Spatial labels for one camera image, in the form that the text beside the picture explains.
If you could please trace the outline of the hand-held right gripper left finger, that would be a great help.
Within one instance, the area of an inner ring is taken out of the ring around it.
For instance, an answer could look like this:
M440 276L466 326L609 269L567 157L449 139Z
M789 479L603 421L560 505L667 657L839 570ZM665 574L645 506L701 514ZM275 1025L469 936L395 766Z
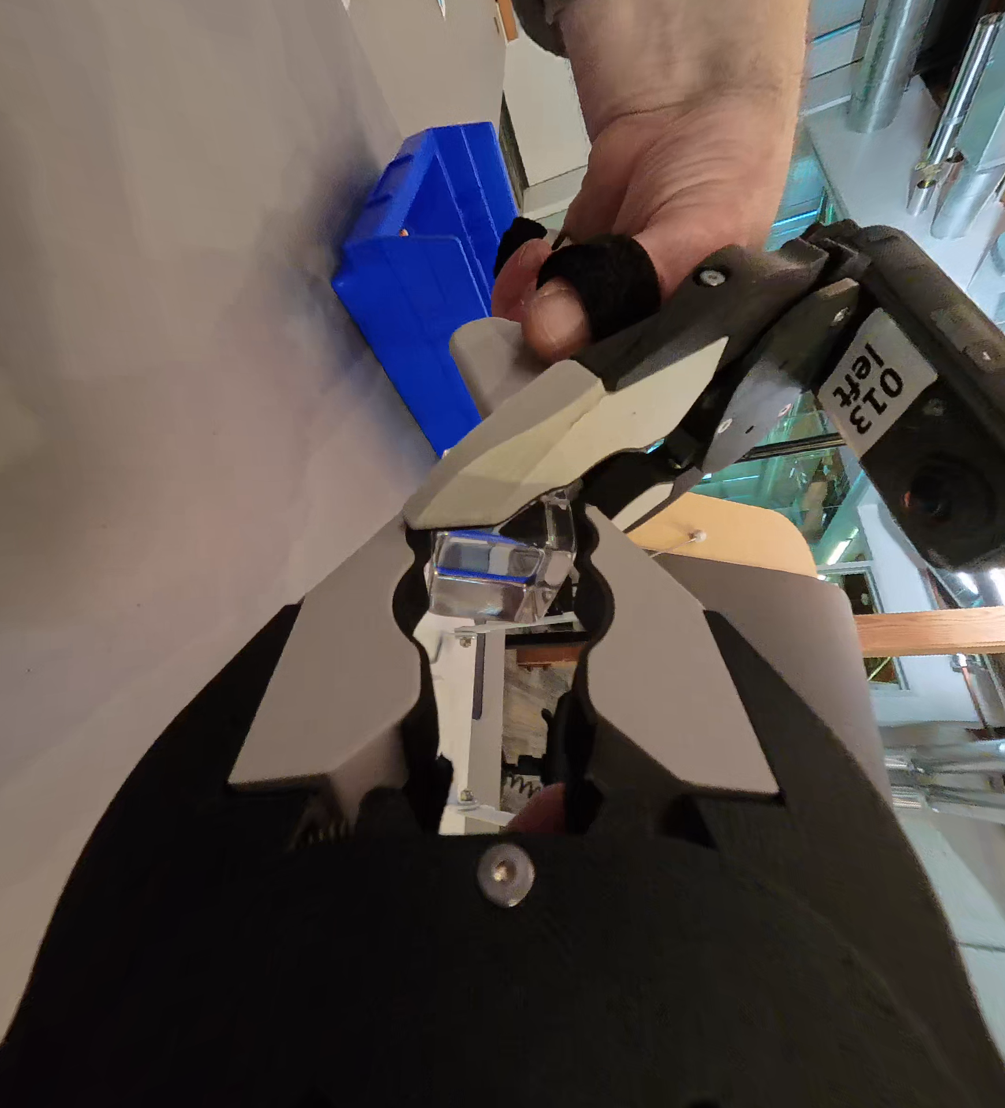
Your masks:
M454 770L414 637L428 552L428 533L394 519L301 601L229 783L305 792L306 834L337 837L387 796L439 831Z

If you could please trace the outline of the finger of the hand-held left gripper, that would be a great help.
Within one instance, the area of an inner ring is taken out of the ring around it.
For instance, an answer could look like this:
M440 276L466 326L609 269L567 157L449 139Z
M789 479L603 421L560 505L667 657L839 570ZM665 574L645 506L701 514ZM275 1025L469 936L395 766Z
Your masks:
M438 462L406 502L406 526L491 527L607 458L650 447L703 394L727 342L659 353L652 372L617 391L577 360L551 366Z
M676 466L662 452L623 452L594 466L584 478L584 504L622 532L629 532L665 510L703 480L696 465Z

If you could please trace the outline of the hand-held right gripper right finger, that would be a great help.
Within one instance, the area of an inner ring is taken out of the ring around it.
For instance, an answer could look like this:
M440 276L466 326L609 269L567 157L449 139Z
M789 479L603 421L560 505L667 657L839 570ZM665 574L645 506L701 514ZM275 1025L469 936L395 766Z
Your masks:
M577 512L577 562L588 639L554 709L565 830L653 834L698 799L781 804L703 603L597 507Z

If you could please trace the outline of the clear acrylic cube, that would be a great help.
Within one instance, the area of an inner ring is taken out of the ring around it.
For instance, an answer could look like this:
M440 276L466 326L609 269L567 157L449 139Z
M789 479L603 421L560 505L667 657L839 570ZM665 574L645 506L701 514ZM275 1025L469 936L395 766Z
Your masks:
M479 624L539 622L576 565L570 492L544 493L495 526L432 531L430 542L430 614Z

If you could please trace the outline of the blue plastic bin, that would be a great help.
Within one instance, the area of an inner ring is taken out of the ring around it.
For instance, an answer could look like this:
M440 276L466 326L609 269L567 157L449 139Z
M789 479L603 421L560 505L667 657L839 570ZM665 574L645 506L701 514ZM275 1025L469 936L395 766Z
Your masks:
M517 214L495 125L454 124L402 143L343 240L334 293L435 455L480 422L449 342L489 317Z

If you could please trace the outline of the person's left hand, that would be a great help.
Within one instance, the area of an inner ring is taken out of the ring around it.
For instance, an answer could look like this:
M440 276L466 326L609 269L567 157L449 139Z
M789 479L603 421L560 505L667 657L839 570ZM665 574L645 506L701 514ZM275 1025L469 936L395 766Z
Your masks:
M806 76L807 1L513 2L565 58L591 142L570 242L627 236L662 299L727 246L765 246Z

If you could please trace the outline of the white display stand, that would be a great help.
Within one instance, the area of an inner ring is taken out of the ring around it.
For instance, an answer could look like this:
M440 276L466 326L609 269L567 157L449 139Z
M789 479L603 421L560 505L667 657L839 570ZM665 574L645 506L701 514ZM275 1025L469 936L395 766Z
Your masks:
M493 848L517 842L536 852L677 853L765 870L807 869L839 882L888 865L906 849L892 809L883 747L870 705L853 617L839 589L817 579L752 565L659 556L655 560L700 601L728 670L742 697L782 803L698 799L688 820L640 834L619 821L583 834L563 821L565 790L544 789L526 806L548 806L548 830L511 821L495 837L444 837Z

